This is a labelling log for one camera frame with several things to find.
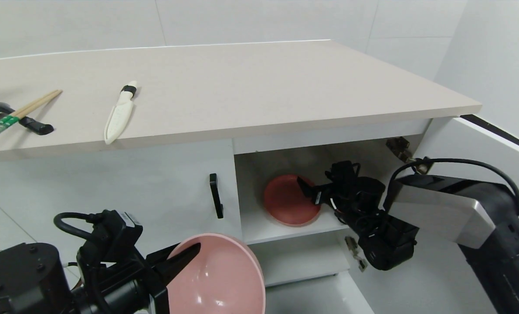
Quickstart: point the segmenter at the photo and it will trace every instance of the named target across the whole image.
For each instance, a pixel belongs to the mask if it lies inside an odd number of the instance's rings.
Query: chopsticks
[[[20,119],[26,117],[29,113],[32,113],[35,109],[38,107],[48,103],[52,99],[56,98],[56,96],[60,95],[62,93],[61,89],[56,89],[55,91],[52,91],[43,97],[40,97],[38,99],[35,99],[34,101],[24,105],[20,109],[17,109],[13,113],[11,113],[8,116],[3,117],[0,119],[0,133],[8,129],[11,125],[19,121]]]

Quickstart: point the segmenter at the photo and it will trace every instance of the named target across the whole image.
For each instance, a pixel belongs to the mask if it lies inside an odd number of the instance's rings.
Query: black cabinet handle
[[[215,210],[217,211],[217,218],[224,218],[223,204],[221,204],[221,198],[219,197],[219,187],[217,181],[217,174],[211,173],[209,175],[209,185],[211,185],[211,194],[213,194],[213,201],[215,202]]]

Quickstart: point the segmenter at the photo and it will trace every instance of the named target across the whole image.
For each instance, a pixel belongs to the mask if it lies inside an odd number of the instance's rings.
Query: black spoon
[[[0,102],[0,113],[5,113],[8,115],[13,111],[14,109],[12,109],[10,105],[6,104],[5,102]],[[54,127],[52,125],[40,123],[30,117],[22,118],[21,120],[19,120],[19,124],[38,135],[46,135],[54,131]]]

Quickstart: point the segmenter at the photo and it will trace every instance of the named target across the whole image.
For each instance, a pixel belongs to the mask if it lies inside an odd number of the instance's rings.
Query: knife
[[[137,91],[137,81],[132,80],[120,91],[118,102],[112,109],[106,127],[104,128],[104,143],[107,145],[115,141],[126,128],[128,120],[132,115],[132,98]]]

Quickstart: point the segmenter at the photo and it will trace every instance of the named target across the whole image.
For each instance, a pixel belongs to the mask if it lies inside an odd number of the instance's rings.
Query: black cable
[[[408,163],[408,164],[405,164],[405,165],[399,167],[399,169],[397,169],[393,173],[393,175],[391,175],[391,180],[389,180],[389,185],[387,186],[387,188],[389,188],[391,186],[391,183],[393,183],[393,181],[395,180],[397,175],[399,175],[399,173],[401,173],[401,171],[408,169],[409,167],[415,167],[417,165],[432,164],[432,163],[469,164],[469,165],[476,165],[479,167],[484,167],[486,169],[489,169],[489,170],[495,172],[497,175],[502,177],[502,179],[504,179],[508,183],[508,185],[511,187],[511,189],[513,190],[516,206],[519,211],[519,188],[517,187],[515,182],[500,169],[498,169],[492,165],[488,165],[487,163],[483,163],[482,161],[476,161],[476,160],[470,160],[470,159],[458,159],[458,158],[436,158],[436,159],[424,159],[424,160],[414,161],[412,163]]]
[[[98,218],[100,216],[96,216],[94,214],[84,214],[84,213],[74,213],[74,212],[66,212],[66,213],[59,213],[54,217],[54,225],[58,227],[58,229],[64,231],[67,234],[74,235],[76,237],[80,237],[82,239],[85,239],[87,241],[98,243],[98,239],[94,237],[92,234],[88,233],[87,231],[83,231],[79,228],[76,228],[72,225],[68,225],[62,219],[65,218],[75,218],[75,219],[82,219],[86,222],[95,223],[98,221]]]
[[[95,297],[96,305],[97,307],[104,313],[104,314],[113,314],[112,309],[104,300],[104,297],[102,296],[100,289],[98,288],[98,268],[91,268],[89,271],[89,283],[88,288],[92,290],[93,296]]]

